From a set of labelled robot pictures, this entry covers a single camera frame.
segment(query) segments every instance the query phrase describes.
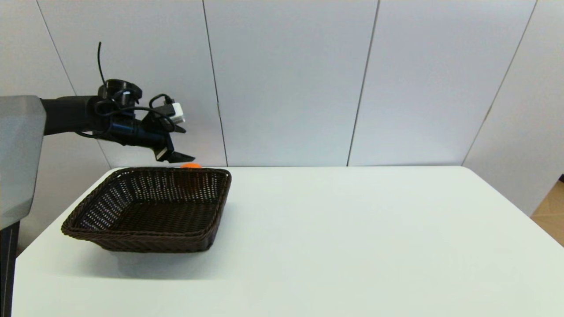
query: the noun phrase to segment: wicker basket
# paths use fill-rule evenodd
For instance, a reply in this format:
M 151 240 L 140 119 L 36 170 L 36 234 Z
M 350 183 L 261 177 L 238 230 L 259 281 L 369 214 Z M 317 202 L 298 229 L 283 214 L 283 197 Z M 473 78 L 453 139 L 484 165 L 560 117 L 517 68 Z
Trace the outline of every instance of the wicker basket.
M 204 251 L 215 239 L 230 184 L 222 169 L 122 169 L 94 189 L 61 230 L 111 251 Z

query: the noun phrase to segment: black cable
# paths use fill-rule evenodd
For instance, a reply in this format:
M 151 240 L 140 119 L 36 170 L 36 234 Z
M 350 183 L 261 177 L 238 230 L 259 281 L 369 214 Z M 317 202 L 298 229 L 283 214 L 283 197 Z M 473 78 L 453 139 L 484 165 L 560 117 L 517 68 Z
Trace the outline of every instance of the black cable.
M 168 103 L 168 104 L 174 103 L 174 99 L 169 97 L 167 94 L 158 94 L 158 95 L 154 96 L 153 98 L 151 98 L 151 101 L 149 101 L 149 108 L 153 109 L 153 102 L 155 102 L 155 100 L 157 100 L 158 98 L 161 98 L 161 97 L 164 97 L 165 102 Z
M 86 134 L 84 132 L 80 132 L 80 131 L 76 131 L 76 134 L 80 135 L 81 137 L 85 137 L 85 138 L 92 138 L 92 139 L 98 139 L 100 138 L 102 135 L 106 134 L 109 132 L 109 130 L 112 128 L 112 124 L 113 124 L 113 117 L 109 118 L 109 123 L 108 123 L 108 127 L 101 133 L 97 133 L 97 134 Z
M 102 78 L 102 85 L 105 85 L 104 74 L 102 73 L 102 65 L 100 64 L 100 48 L 102 47 L 102 42 L 98 42 L 98 70 L 100 71 L 100 77 Z
M 115 110 L 115 111 L 110 111 L 110 112 L 107 112 L 107 113 L 99 113 L 98 107 L 96 105 L 94 105 L 94 106 L 95 106 L 94 111 L 100 117 L 110 117 L 111 118 L 112 116 L 118 115 L 122 112 L 129 111 L 129 110 L 143 110 L 143 111 L 156 113 L 157 115 L 166 119 L 168 121 L 168 123 L 170 124 L 170 126 L 172 127 L 172 130 L 168 130 L 167 132 L 174 132 L 174 130 L 175 130 L 174 121 L 169 116 L 165 116 L 162 113 L 160 113 L 159 111 L 156 111 L 155 109 L 151 109 L 151 108 L 147 108 L 147 107 L 125 107 L 125 108 L 121 108 L 121 109 L 118 109 L 118 110 Z

